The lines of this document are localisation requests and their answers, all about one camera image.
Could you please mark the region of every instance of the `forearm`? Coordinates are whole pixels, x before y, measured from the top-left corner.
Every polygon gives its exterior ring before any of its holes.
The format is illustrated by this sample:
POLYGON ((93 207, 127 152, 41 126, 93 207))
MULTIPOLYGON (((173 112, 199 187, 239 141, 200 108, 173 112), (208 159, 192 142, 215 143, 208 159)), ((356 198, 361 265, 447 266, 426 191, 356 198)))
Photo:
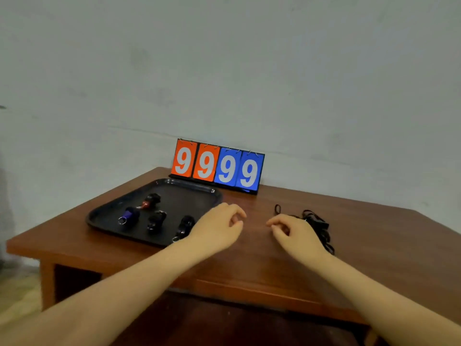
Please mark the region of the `forearm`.
POLYGON ((71 296, 23 325, 27 335, 10 333, 6 344, 108 345, 179 275, 207 257, 190 244, 181 240, 71 296))
POLYGON ((461 327, 399 295, 334 256, 312 268, 393 345, 460 345, 461 327))

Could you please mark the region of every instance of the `orange number card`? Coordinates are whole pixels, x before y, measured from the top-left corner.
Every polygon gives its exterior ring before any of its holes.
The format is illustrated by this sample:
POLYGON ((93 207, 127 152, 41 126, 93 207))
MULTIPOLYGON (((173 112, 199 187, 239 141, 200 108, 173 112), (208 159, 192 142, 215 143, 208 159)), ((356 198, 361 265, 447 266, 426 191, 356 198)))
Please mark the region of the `orange number card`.
POLYGON ((197 142, 178 139, 171 173, 190 177, 194 166, 195 153, 197 153, 197 142))
POLYGON ((219 146, 200 144, 194 168, 194 179, 213 182, 220 149, 221 147, 219 146))

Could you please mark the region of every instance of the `hand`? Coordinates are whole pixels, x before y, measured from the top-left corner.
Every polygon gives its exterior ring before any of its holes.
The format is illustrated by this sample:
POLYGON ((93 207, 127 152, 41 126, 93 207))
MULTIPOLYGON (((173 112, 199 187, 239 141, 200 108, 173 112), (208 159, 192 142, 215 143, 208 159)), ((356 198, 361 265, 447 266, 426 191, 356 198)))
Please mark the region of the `hand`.
POLYGON ((221 203, 204 214, 192 228, 188 239, 203 249, 208 256, 230 247, 240 235, 247 214, 237 204, 221 203))
POLYGON ((272 227, 274 237, 285 251, 310 269, 316 268, 319 262, 323 262, 330 255, 312 227, 304 220, 279 214, 268 220, 266 225, 272 227))

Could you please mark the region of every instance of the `white digit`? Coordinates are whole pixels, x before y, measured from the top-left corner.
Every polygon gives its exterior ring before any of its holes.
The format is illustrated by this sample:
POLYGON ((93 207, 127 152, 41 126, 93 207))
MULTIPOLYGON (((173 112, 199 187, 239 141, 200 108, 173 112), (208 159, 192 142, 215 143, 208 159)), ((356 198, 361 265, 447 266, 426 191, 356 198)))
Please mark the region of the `white digit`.
POLYGON ((234 177, 235 174, 235 158, 232 155, 226 155, 223 157, 221 160, 221 171, 227 174, 227 176, 219 175, 219 180, 221 182, 227 183, 232 180, 232 177, 234 177))
POLYGON ((205 169, 206 171, 203 172, 199 170, 198 174, 201 179, 206 179, 210 174, 213 172, 213 164, 214 164, 214 155, 212 152, 203 152, 200 156, 199 160, 200 167, 205 169), (208 157, 208 163, 205 163, 205 158, 208 157))
POLYGON ((190 166, 190 159, 192 158, 192 153, 190 152, 190 149, 187 147, 182 147, 179 152, 177 152, 177 157, 176 160, 177 162, 182 165, 182 167, 176 166, 175 170, 178 174, 183 174, 186 173, 190 166))
POLYGON ((248 159, 246 162, 243 163, 242 166, 242 174, 243 177, 250 177, 247 181, 245 179, 241 179, 240 182, 244 187, 251 187, 253 183, 255 183, 256 176, 258 175, 258 164, 256 161, 248 159), (251 172, 248 172, 248 167, 251 165, 251 172))

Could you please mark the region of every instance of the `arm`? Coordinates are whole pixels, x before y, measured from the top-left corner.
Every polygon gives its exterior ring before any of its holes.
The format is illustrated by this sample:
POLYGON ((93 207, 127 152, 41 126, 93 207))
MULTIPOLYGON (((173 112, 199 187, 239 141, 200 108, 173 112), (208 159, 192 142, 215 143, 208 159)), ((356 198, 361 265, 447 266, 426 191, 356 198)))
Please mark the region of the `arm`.
POLYGON ((330 255, 306 221, 278 215, 267 225, 293 258, 337 288, 392 345, 461 345, 459 325, 330 255))
POLYGON ((246 217, 219 204, 189 236, 49 308, 0 335, 2 345, 105 346, 131 324, 183 272, 231 246, 246 217))

